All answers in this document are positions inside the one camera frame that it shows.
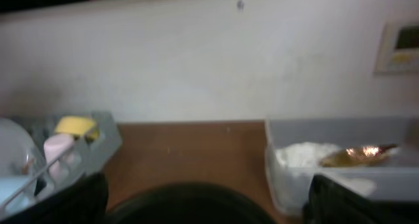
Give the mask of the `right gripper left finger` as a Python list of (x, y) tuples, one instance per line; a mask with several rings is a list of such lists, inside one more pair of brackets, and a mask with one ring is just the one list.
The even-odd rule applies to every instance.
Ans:
[(103, 223), (108, 198), (109, 188), (105, 175), (95, 173), (40, 203), (1, 220), (1, 224)]

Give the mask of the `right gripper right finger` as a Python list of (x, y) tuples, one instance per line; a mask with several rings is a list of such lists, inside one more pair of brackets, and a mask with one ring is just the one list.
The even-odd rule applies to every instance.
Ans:
[(418, 224), (418, 203), (369, 200), (315, 175), (302, 219), (304, 224)]

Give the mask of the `white napkin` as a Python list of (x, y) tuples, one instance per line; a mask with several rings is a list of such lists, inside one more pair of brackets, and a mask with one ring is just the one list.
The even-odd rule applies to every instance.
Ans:
[[(296, 191), (308, 191), (311, 180), (320, 171), (320, 160), (340, 151), (340, 147), (332, 143), (294, 143), (283, 149), (276, 150), (276, 160), (291, 177), (291, 188)], [(364, 196), (376, 190), (375, 182), (364, 178), (348, 178), (336, 173), (326, 172), (333, 181)]]

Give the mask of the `brown snack wrapper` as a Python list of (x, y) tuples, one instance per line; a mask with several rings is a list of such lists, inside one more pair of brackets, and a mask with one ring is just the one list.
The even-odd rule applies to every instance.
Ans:
[(324, 168), (374, 166), (387, 160), (391, 150), (398, 147), (398, 144), (391, 143), (347, 148), (327, 155), (318, 164)]

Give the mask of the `pink cup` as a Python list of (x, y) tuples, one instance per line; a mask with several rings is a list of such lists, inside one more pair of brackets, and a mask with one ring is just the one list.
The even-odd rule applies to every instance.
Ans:
[(53, 160), (61, 158), (64, 164), (70, 168), (76, 166), (78, 158), (74, 150), (70, 150), (70, 148), (73, 148), (74, 142), (75, 138), (69, 134), (55, 134), (44, 142), (46, 164), (50, 165), (48, 172), (54, 181), (62, 180), (69, 174), (69, 170), (63, 167), (60, 160), (52, 162)]

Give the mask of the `yellow bowl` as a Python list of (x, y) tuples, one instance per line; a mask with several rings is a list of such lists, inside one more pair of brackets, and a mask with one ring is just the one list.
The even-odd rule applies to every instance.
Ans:
[(89, 117), (64, 116), (56, 125), (56, 134), (70, 134), (81, 137), (86, 136), (90, 140), (96, 140), (100, 136), (97, 122)]

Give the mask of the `blue cup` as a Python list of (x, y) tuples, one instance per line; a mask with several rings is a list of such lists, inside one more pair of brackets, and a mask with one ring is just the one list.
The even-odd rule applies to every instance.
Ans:
[(1, 177), (1, 211), (12, 214), (32, 206), (37, 181), (31, 176)]

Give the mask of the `grey round plate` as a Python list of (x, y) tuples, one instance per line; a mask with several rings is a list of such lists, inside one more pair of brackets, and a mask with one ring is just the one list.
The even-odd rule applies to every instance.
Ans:
[[(35, 161), (29, 174), (21, 174), (22, 166), (31, 158)], [(42, 154), (27, 131), (10, 119), (1, 118), (1, 177), (32, 176), (42, 163)]]

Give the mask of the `wooden chopstick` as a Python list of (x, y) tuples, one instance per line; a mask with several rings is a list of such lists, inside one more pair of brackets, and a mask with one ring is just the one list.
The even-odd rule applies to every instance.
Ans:
[(29, 159), (21, 168), (21, 174), (23, 175), (28, 175), (29, 171), (31, 169), (31, 165), (33, 164), (33, 162), (35, 161), (34, 158)]

